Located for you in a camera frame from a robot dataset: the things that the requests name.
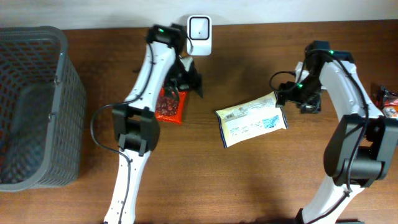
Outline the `red candy bag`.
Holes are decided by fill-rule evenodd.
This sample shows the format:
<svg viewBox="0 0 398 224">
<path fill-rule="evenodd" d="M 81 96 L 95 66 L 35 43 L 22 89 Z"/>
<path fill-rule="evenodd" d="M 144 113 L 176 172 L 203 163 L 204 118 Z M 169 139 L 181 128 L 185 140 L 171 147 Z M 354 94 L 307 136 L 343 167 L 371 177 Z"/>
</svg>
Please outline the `red candy bag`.
<svg viewBox="0 0 398 224">
<path fill-rule="evenodd" d="M 162 88 L 155 108 L 155 117 L 157 121 L 164 121 L 174 124 L 182 124 L 182 116 L 185 100 L 188 93 L 181 91 L 178 93 L 179 100 L 175 100 L 165 95 L 165 90 Z"/>
</svg>

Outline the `yellow snack bag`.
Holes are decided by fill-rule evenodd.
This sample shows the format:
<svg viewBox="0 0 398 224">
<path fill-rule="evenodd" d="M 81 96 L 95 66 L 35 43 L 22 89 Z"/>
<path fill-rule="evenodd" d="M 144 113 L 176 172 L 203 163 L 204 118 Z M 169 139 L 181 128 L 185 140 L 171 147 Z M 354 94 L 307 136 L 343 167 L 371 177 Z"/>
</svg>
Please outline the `yellow snack bag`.
<svg viewBox="0 0 398 224">
<path fill-rule="evenodd" d="M 215 111 L 225 148 L 279 129 L 288 129 L 282 108 L 272 92 L 258 99 Z"/>
</svg>

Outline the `black red snack wrapper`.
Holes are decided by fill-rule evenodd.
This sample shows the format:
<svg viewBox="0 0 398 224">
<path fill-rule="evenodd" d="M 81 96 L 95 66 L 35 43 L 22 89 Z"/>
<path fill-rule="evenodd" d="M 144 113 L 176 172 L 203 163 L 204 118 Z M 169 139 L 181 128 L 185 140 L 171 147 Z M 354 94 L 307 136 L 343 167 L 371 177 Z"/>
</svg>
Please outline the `black red snack wrapper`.
<svg viewBox="0 0 398 224">
<path fill-rule="evenodd" d="M 380 109 L 385 106 L 397 106 L 397 92 L 380 85 L 376 95 L 376 106 Z"/>
</svg>

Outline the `small orange tissue pack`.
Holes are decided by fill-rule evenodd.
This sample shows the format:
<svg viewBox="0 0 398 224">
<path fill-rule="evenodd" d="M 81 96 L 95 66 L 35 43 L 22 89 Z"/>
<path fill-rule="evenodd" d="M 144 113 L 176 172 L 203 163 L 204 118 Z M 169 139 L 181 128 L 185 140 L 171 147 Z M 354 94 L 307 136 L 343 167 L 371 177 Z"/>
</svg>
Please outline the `small orange tissue pack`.
<svg viewBox="0 0 398 224">
<path fill-rule="evenodd" d="M 384 116 L 387 118 L 397 119 L 398 118 L 397 100 L 387 100 L 383 105 L 382 112 Z"/>
</svg>

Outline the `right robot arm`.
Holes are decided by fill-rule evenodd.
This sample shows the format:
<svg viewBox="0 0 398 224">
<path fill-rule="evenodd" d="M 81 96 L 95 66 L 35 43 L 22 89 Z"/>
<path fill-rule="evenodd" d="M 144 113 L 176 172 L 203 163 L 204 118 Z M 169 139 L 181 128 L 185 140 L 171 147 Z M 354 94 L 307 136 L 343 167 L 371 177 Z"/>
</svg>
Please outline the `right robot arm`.
<svg viewBox="0 0 398 224">
<path fill-rule="evenodd" d="M 337 223 L 355 196 L 387 175 L 397 147 L 397 120 L 371 101 L 356 72 L 353 56 L 315 40 L 293 72 L 295 81 L 275 89 L 278 107 L 295 103 L 301 113 L 321 110 L 326 90 L 338 125 L 323 155 L 326 176 L 312 201 L 301 208 L 295 223 Z"/>
</svg>

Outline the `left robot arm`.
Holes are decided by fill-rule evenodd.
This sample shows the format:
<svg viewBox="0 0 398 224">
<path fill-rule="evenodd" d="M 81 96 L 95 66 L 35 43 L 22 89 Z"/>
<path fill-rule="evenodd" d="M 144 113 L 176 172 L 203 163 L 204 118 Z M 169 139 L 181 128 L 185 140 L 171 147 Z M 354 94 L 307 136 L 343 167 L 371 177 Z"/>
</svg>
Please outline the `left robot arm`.
<svg viewBox="0 0 398 224">
<path fill-rule="evenodd" d="M 172 98 L 181 91 L 195 91 L 203 96 L 202 77 L 193 59 L 181 56 L 188 42 L 184 26 L 151 27 L 146 36 L 145 59 L 134 87 L 123 102 L 108 105 L 118 144 L 114 152 L 119 156 L 119 165 L 104 223 L 134 223 L 142 173 L 160 136 L 155 117 L 160 92 Z"/>
</svg>

